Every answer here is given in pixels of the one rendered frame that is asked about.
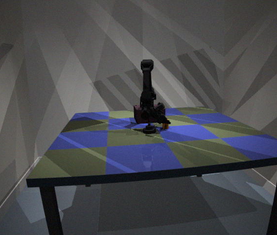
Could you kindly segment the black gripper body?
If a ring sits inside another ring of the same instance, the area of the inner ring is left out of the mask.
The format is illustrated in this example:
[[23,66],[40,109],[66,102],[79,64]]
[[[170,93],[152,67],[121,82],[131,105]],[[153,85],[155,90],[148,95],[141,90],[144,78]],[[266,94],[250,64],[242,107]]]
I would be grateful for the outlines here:
[[150,116],[153,117],[153,118],[155,118],[159,124],[161,124],[162,121],[163,121],[164,118],[165,118],[165,115],[164,115],[164,114],[161,114],[161,112],[162,112],[162,111],[160,110],[159,113],[157,113],[157,112],[155,111],[154,108],[152,108],[152,110],[151,110],[151,112],[150,112]]

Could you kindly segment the orange tapered knob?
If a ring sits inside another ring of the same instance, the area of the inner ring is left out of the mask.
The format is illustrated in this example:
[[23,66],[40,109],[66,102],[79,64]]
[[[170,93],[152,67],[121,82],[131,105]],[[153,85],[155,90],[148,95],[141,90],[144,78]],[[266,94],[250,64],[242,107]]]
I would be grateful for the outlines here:
[[162,124],[162,128],[163,128],[163,129],[168,129],[168,128],[169,128],[169,124],[163,123],[163,124]]

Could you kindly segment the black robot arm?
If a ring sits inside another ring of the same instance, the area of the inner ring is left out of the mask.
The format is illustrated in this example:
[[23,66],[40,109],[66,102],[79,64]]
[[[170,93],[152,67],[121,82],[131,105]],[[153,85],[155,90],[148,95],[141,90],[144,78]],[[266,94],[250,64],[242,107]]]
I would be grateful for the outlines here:
[[157,113],[160,110],[164,109],[165,106],[163,103],[158,103],[158,105],[154,106],[154,100],[156,100],[156,93],[154,92],[154,88],[152,87],[152,79],[151,79],[151,71],[154,68],[153,60],[143,60],[141,61],[141,70],[143,73],[143,92],[140,97],[140,108],[142,108],[141,118],[143,120],[147,120],[150,118],[150,112],[152,108],[155,109]]

